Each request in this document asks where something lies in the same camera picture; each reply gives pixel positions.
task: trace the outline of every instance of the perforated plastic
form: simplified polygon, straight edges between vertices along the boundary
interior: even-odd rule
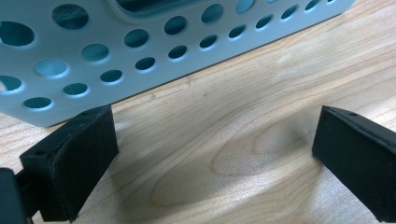
[[[0,1],[0,111],[49,126],[290,35],[355,0]]]

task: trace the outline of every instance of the black plastic block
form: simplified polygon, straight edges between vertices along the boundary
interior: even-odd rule
[[[379,221],[396,222],[396,133],[356,113],[323,106],[313,155]]]
[[[73,221],[118,153],[111,107],[86,111],[21,155],[45,221]]]
[[[27,224],[27,220],[14,173],[0,168],[0,223]]]

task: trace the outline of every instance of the circular hole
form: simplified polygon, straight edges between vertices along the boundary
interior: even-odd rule
[[[248,11],[254,4],[254,0],[239,0],[236,3],[235,11],[239,14]]]
[[[202,49],[207,49],[207,48],[209,48],[210,46],[214,45],[215,42],[216,42],[216,40],[218,40],[218,37],[217,37],[216,35],[209,35],[209,36],[205,37],[205,38],[201,41],[201,43],[199,44],[199,46],[200,46]]]
[[[105,73],[103,73],[100,76],[100,79],[104,82],[116,82],[120,80],[122,77],[122,72],[120,70],[110,70]]]
[[[137,70],[144,71],[150,69],[155,64],[155,59],[148,57],[140,60],[136,63],[135,67]]]
[[[219,4],[212,5],[205,9],[201,16],[201,21],[204,23],[214,23],[218,21],[223,13],[223,7]]]
[[[170,19],[164,27],[164,30],[169,35],[177,35],[186,28],[187,21],[184,17],[176,16]]]
[[[81,51],[81,55],[87,61],[97,62],[108,55],[108,47],[101,44],[91,44]]]
[[[259,20],[259,21],[257,22],[256,28],[257,28],[257,29],[263,29],[263,28],[271,21],[272,18],[273,18],[272,15],[263,17],[261,20]]]
[[[297,10],[297,5],[294,5],[292,7],[289,7],[288,10],[286,10],[283,14],[281,19],[285,20],[289,18],[295,11]]]
[[[133,30],[124,37],[125,44],[131,48],[141,47],[146,44],[148,40],[149,33],[141,29]]]
[[[32,29],[14,21],[0,22],[0,39],[5,45],[21,47],[28,45],[35,39]]]
[[[182,57],[185,53],[187,52],[187,47],[186,46],[178,46],[172,49],[169,52],[169,58],[171,59],[178,59]]]
[[[35,71],[41,76],[59,76],[67,70],[67,64],[57,59],[43,60],[35,65]]]
[[[230,38],[236,38],[236,37],[240,36],[242,33],[244,33],[245,29],[246,29],[246,25],[238,25],[231,30],[231,32],[228,34],[228,36]]]
[[[86,92],[88,90],[88,86],[82,83],[74,83],[66,86],[64,88],[64,93],[67,95],[81,95],[82,93]]]
[[[89,20],[88,12],[83,7],[72,4],[53,9],[52,18],[56,24],[67,30],[81,29]]]
[[[45,97],[36,97],[26,100],[23,104],[30,109],[43,109],[51,104],[51,100]]]
[[[15,91],[22,82],[15,77],[0,76],[0,92]]]
[[[312,9],[314,6],[317,5],[318,2],[319,0],[312,0],[311,2],[309,2],[305,8],[305,11]]]

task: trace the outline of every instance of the wooden table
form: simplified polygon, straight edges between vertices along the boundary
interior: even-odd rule
[[[120,154],[76,223],[376,223],[311,147],[322,105],[396,131],[395,12],[395,1],[357,1],[114,105]],[[0,115],[0,166],[18,172],[56,128]]]

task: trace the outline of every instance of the light wood surface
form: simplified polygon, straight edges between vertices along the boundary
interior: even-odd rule
[[[76,223],[376,223],[311,147],[322,105],[396,131],[395,12],[396,1],[358,0],[114,105],[120,154]],[[0,166],[18,172],[56,128],[0,115]]]

